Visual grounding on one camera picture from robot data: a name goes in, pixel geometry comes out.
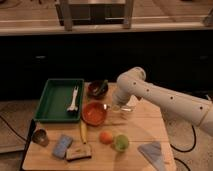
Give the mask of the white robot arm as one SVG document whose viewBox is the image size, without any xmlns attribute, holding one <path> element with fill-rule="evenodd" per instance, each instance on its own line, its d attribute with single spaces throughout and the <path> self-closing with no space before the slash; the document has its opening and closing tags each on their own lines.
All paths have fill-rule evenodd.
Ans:
<svg viewBox="0 0 213 171">
<path fill-rule="evenodd" d="M 175 113 L 213 137 L 213 102 L 162 88 L 145 81 L 146 73 L 134 67 L 120 74 L 112 102 L 126 105 L 130 97 L 143 98 L 161 109 Z"/>
</svg>

